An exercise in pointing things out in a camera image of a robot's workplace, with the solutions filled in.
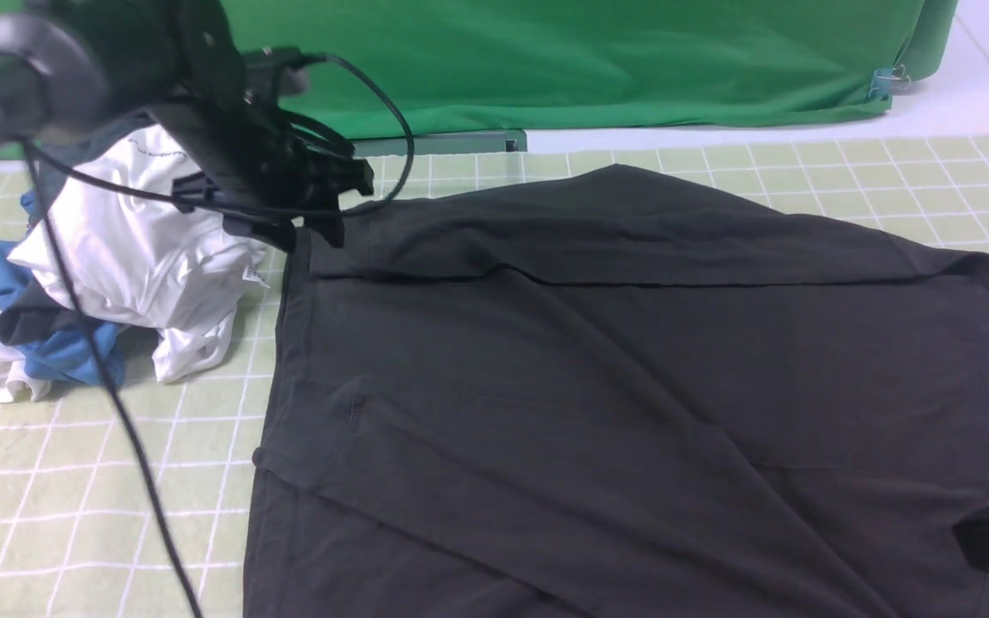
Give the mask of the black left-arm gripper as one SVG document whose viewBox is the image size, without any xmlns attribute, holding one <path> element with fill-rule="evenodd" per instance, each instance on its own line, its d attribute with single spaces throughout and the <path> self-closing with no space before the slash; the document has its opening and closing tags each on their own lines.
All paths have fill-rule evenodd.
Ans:
<svg viewBox="0 0 989 618">
<path fill-rule="evenodd" d="M 295 251 L 303 233 L 345 246 L 338 196 L 374 194 L 369 161 L 309 151 L 278 102 L 246 97 L 243 51 L 219 1 L 156 5 L 176 81 L 149 116 L 223 192 L 224 231 L 280 251 Z"/>
</svg>

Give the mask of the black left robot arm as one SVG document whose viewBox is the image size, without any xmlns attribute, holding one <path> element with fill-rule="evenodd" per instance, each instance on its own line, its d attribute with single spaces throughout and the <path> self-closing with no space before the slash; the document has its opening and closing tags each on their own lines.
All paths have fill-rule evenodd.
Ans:
<svg viewBox="0 0 989 618">
<path fill-rule="evenodd" d="M 318 61 L 294 47 L 240 51 L 219 1 L 27 1 L 0 15 L 0 148 L 19 144 L 106 191 L 213 211 L 228 233 L 275 249 L 294 249 L 297 218 L 339 247 L 340 196 L 372 196 L 372 166 L 345 137 L 278 103 Z M 38 148 L 142 111 L 197 165 L 171 191 L 94 179 Z"/>
</svg>

